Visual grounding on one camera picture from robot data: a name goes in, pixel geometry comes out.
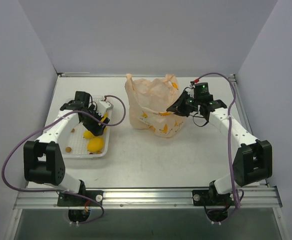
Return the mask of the yellow fake pear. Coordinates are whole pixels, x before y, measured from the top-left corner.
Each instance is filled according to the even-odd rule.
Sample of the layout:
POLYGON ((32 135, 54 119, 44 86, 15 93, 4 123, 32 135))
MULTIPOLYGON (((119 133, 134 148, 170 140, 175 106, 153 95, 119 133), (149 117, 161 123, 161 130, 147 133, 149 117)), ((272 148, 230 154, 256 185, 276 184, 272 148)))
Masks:
POLYGON ((108 112, 106 112, 105 114, 104 114, 104 116, 103 116, 103 118, 102 118, 102 122, 106 119, 108 117, 108 112))

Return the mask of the yellow fake mango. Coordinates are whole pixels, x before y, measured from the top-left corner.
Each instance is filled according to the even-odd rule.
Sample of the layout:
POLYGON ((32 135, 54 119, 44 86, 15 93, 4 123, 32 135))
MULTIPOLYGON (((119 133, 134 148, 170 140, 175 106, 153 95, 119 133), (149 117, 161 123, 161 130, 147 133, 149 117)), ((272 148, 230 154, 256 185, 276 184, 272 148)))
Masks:
POLYGON ((104 140, 101 137, 92 138, 87 144, 87 151, 99 153, 104 147, 104 140))

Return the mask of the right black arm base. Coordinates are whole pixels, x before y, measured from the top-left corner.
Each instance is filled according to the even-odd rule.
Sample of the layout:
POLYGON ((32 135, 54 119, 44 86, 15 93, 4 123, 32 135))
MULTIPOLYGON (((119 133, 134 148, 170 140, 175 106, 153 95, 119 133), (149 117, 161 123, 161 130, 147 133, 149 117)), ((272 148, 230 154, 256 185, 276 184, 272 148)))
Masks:
POLYGON ((197 207, 210 206, 233 206, 234 202, 230 194, 213 194, 207 189, 195 189, 192 191, 193 205, 197 207))

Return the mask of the long yellow fake fruit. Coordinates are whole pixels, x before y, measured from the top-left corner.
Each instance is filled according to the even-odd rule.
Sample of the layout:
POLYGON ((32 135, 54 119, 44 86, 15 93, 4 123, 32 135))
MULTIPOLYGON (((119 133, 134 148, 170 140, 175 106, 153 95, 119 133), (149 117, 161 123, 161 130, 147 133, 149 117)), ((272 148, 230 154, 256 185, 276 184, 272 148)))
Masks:
POLYGON ((83 137, 87 140, 90 140, 93 139, 95 136, 90 131, 87 130, 83 133, 83 137))

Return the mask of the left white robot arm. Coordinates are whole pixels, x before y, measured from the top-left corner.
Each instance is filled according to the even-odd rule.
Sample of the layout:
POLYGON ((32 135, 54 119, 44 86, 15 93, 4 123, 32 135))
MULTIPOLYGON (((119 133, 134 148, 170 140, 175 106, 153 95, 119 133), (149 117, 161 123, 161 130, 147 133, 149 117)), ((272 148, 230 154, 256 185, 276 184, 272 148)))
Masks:
POLYGON ((70 192, 69 200, 76 206, 85 203, 87 193, 81 190, 82 181, 66 173, 63 152, 72 129, 82 125, 99 137, 110 122, 107 116, 113 105, 105 99, 91 102, 92 96, 77 91, 73 100, 64 103, 56 124, 48 127, 35 141, 24 144, 24 176, 29 182, 70 192))

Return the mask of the orange plastic bag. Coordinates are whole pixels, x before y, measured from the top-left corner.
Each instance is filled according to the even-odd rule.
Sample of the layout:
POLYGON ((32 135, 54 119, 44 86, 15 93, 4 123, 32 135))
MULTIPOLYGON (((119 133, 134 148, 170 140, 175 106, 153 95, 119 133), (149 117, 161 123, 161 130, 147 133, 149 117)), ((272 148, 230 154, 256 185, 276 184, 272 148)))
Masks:
POLYGON ((183 128, 186 118, 167 111, 180 97, 175 75, 134 80, 128 73, 125 91, 129 102, 129 121, 133 128, 150 130, 162 138, 171 138, 183 128))

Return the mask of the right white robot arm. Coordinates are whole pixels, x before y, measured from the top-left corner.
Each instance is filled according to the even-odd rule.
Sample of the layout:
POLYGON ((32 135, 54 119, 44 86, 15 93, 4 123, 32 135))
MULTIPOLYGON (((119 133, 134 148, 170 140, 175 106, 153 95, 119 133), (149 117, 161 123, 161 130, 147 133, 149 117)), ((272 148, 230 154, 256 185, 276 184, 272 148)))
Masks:
POLYGON ((167 111, 181 117, 197 112, 227 137, 230 173, 210 183, 207 197, 212 204, 220 204, 226 194, 240 187, 272 176, 270 142, 249 133, 223 101, 213 98, 208 83, 192 82, 191 90, 184 90, 167 111))

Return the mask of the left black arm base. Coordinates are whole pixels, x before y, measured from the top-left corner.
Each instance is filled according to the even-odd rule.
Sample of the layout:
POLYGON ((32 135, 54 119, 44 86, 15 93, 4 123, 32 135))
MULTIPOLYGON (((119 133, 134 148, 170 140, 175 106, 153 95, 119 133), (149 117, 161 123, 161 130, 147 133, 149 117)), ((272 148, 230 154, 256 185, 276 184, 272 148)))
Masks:
POLYGON ((71 194, 59 193, 57 206, 59 207, 97 207, 97 203, 102 204, 103 200, 103 191, 102 190, 86 190, 85 193, 79 193, 80 195, 86 196, 91 200, 77 197, 71 194))

